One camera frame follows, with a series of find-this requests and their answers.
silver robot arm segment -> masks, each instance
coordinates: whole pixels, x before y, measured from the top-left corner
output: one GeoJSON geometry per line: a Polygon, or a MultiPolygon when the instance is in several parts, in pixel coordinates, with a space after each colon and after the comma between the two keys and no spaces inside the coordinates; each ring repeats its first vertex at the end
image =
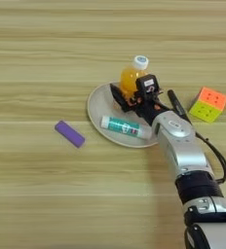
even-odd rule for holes
{"type": "Polygon", "coordinates": [[[173,111],[158,115],[152,127],[183,204],[186,248],[226,248],[226,198],[196,142],[194,128],[173,111]]]}

bottle cap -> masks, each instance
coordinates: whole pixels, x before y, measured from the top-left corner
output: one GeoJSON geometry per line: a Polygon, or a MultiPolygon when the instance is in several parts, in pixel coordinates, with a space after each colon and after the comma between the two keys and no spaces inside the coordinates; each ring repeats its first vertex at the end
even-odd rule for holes
{"type": "Polygon", "coordinates": [[[148,67],[148,58],[143,55],[137,55],[133,60],[133,67],[138,70],[145,70],[148,67]]]}
{"type": "Polygon", "coordinates": [[[109,117],[108,116],[102,116],[102,118],[101,118],[101,127],[102,128],[108,128],[109,127],[109,117]]]}

black cable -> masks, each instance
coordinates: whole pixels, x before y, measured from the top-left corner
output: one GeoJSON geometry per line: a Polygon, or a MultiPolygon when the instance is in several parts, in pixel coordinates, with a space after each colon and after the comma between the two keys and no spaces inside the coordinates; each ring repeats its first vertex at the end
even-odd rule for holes
{"type": "Polygon", "coordinates": [[[226,181],[226,160],[225,158],[223,157],[223,155],[209,142],[208,139],[205,139],[199,132],[196,132],[196,136],[198,138],[200,138],[204,143],[206,143],[210,148],[211,150],[215,153],[215,155],[217,156],[220,164],[222,165],[222,168],[223,168],[223,177],[220,178],[220,179],[217,179],[217,183],[218,184],[222,184],[226,181]]]}
{"type": "MultiPolygon", "coordinates": [[[[159,100],[155,100],[155,103],[160,105],[161,108],[164,108],[166,110],[171,110],[171,111],[174,111],[172,110],[171,108],[169,108],[168,106],[164,105],[163,103],[161,103],[159,100]]],[[[225,158],[223,157],[223,155],[216,149],[216,147],[214,147],[207,138],[204,138],[199,132],[196,132],[196,137],[198,137],[199,139],[201,139],[204,143],[206,143],[210,148],[211,150],[214,152],[214,154],[216,155],[216,157],[218,158],[221,166],[222,166],[222,169],[223,169],[223,177],[220,178],[220,179],[217,179],[216,182],[218,184],[223,184],[225,181],[226,181],[226,160],[225,158]]]]}

orange cube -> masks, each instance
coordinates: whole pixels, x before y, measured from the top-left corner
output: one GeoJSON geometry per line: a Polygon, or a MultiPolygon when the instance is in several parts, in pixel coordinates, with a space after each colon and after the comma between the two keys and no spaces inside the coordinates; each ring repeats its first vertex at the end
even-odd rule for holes
{"type": "Polygon", "coordinates": [[[202,88],[189,113],[206,122],[213,122],[223,112],[226,95],[208,88],[202,88]]]}

robotic arm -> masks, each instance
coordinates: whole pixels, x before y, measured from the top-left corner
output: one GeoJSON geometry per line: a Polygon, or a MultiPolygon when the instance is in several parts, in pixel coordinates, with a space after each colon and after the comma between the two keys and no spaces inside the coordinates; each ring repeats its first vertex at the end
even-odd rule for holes
{"type": "Polygon", "coordinates": [[[111,91],[124,112],[135,111],[158,137],[183,204],[186,248],[226,248],[226,198],[196,143],[195,129],[159,101],[161,91],[155,76],[139,78],[136,86],[132,107],[115,87],[111,91]]]}

